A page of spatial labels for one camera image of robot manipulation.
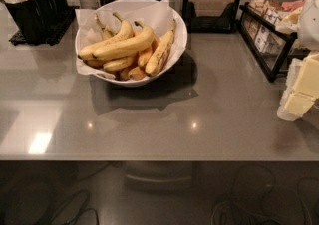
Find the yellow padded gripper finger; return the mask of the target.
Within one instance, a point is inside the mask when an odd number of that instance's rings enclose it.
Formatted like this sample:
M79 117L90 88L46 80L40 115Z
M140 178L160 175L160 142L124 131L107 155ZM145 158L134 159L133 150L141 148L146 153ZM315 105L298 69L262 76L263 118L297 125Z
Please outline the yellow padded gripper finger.
M283 92L277 110L277 116L286 121L296 121L313 107L316 99L302 93L294 93L291 89Z

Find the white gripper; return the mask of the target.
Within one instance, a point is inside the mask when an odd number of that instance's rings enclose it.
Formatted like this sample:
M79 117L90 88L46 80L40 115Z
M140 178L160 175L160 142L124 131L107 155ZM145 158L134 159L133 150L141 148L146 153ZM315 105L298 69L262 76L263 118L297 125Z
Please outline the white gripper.
M298 19L297 36L301 46L312 51L319 50L319 0L305 1ZM289 92L319 98L318 52L311 52L303 60L292 60L286 86Z

